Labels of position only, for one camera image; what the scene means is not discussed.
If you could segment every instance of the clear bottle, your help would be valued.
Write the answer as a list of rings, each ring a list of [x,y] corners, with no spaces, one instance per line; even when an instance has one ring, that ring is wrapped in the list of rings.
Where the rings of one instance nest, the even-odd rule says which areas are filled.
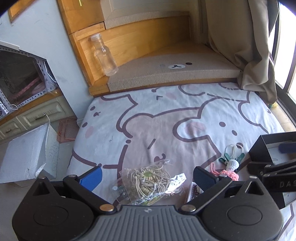
[[[117,64],[110,52],[110,49],[104,44],[101,34],[91,36],[91,41],[94,45],[94,55],[100,61],[106,76],[111,76],[117,73]]]

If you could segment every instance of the pink cheek circle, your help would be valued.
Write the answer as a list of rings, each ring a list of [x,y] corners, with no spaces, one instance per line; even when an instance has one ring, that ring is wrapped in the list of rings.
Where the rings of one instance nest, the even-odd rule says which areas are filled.
[[[196,121],[189,122],[185,126],[185,132],[191,137],[202,135],[206,129],[207,128],[203,123]]]
[[[85,138],[86,139],[89,138],[92,135],[93,131],[94,131],[94,127],[90,126],[85,132]]]
[[[173,93],[168,92],[168,93],[166,93],[165,95],[166,95],[169,99],[171,99],[171,100],[176,100],[176,99],[177,99],[176,96],[175,96]]]

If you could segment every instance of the curtain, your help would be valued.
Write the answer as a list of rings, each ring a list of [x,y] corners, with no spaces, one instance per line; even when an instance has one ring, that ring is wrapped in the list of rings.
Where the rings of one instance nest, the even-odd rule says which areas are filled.
[[[268,103],[277,100],[274,62],[268,37],[276,22],[276,0],[205,0],[209,42],[241,69],[244,90],[259,91]]]

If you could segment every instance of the bedsheet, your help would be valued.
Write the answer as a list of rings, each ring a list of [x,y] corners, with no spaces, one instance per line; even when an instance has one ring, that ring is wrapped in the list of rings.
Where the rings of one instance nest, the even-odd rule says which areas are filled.
[[[196,166],[224,169],[218,158],[230,144],[243,146],[240,180],[248,178],[249,149],[259,135],[283,132],[275,116],[251,91],[236,83],[188,84],[110,94],[95,98],[76,137],[67,174],[81,175],[101,166],[102,181],[93,192],[110,203],[111,186],[124,168],[170,159],[172,176],[185,173],[186,189]],[[184,203],[185,195],[173,203]],[[280,240],[293,240],[293,205],[282,210]]]

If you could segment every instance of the bottle cap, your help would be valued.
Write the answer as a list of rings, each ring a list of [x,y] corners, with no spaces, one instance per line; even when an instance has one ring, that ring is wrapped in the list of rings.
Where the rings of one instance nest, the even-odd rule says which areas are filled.
[[[102,35],[100,33],[93,34],[91,36],[91,41],[96,41],[97,39],[100,39],[101,37],[102,37]]]

